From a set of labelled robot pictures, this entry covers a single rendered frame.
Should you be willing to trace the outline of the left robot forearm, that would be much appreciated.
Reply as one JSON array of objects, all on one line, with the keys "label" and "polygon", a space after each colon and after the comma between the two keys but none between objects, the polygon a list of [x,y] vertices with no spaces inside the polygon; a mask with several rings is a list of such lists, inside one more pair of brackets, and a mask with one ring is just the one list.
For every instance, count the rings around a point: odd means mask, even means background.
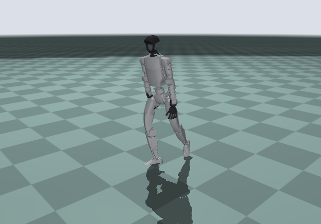
[{"label": "left robot forearm", "polygon": [[169,90],[169,98],[170,100],[172,100],[172,104],[176,104],[176,95],[175,95],[175,82],[174,82],[174,79],[172,78],[171,79],[171,82],[172,82],[172,86],[169,86],[168,87],[168,90]]}]

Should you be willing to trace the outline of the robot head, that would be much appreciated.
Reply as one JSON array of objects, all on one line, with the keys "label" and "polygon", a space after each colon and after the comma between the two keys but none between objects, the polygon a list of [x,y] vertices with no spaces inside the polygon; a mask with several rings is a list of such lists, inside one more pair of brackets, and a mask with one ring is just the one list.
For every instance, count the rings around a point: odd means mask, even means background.
[{"label": "robot head", "polygon": [[[144,40],[144,42],[145,42],[145,44],[146,44],[146,49],[147,49],[147,51],[148,51],[149,53],[151,53],[150,57],[155,57],[156,55],[154,55],[154,54],[156,54],[156,53],[159,54],[159,53],[157,52],[157,50],[154,49],[155,44],[156,44],[157,42],[159,42],[159,38],[158,38],[157,36],[155,36],[155,35],[148,36],[148,37]],[[148,48],[148,44],[151,44],[151,45],[152,45],[152,50],[150,50],[150,49]]]}]

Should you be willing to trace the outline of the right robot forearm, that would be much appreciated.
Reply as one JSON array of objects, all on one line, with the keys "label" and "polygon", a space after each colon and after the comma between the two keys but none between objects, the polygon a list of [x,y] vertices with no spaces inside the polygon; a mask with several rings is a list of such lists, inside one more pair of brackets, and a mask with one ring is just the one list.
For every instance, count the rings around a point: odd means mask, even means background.
[{"label": "right robot forearm", "polygon": [[144,87],[145,87],[145,92],[146,92],[146,94],[148,93],[149,96],[151,96],[151,95],[152,95],[152,92],[151,92],[151,88],[150,88],[149,82],[143,81],[143,83],[144,83]]}]

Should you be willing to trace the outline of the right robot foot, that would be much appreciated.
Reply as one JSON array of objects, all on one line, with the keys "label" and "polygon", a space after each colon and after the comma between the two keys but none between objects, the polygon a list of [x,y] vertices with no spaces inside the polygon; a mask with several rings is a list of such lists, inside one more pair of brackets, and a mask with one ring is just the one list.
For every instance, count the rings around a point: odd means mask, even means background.
[{"label": "right robot foot", "polygon": [[[156,159],[156,158],[155,158]],[[158,159],[158,160],[157,160]],[[156,163],[161,163],[163,162],[162,158],[159,157],[156,160],[154,160],[154,158],[152,158],[151,160],[147,161],[144,163],[144,165],[151,165],[151,164],[156,164]]]}]

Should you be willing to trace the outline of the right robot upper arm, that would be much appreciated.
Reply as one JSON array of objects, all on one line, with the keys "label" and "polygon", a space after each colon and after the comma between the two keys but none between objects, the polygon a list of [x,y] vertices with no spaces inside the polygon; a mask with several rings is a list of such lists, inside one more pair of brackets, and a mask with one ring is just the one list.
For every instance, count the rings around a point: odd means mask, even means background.
[{"label": "right robot upper arm", "polygon": [[140,58],[140,63],[141,63],[141,66],[142,66],[142,70],[144,72],[144,75],[141,77],[143,81],[145,82],[148,82],[148,79],[147,79],[147,75],[146,75],[146,70],[145,70],[145,66],[144,66],[144,57]]}]

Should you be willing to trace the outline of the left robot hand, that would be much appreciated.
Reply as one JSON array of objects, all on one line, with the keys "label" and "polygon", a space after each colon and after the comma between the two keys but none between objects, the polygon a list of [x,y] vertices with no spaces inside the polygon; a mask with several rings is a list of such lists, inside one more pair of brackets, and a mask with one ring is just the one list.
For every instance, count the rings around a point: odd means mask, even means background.
[{"label": "left robot hand", "polygon": [[[169,118],[168,119],[174,119],[177,117],[177,109],[176,109],[176,104],[172,104],[172,100],[170,100],[170,108],[169,108],[169,111],[167,112],[166,116],[168,115],[168,113],[170,112],[170,115],[169,115]],[[176,116],[175,116],[176,114]],[[172,116],[171,116],[172,115]],[[173,117],[174,115],[174,117]]]}]

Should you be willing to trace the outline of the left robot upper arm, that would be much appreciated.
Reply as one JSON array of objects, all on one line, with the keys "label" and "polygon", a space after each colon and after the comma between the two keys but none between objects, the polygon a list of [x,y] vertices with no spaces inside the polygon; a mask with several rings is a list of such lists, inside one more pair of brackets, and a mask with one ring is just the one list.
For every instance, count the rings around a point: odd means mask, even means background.
[{"label": "left robot upper arm", "polygon": [[172,71],[172,66],[171,66],[171,64],[172,64],[171,59],[168,57],[161,57],[160,62],[161,62],[161,65],[164,67],[165,73],[167,76],[166,85],[168,85],[168,86],[172,85],[171,79],[173,78],[173,71]]}]

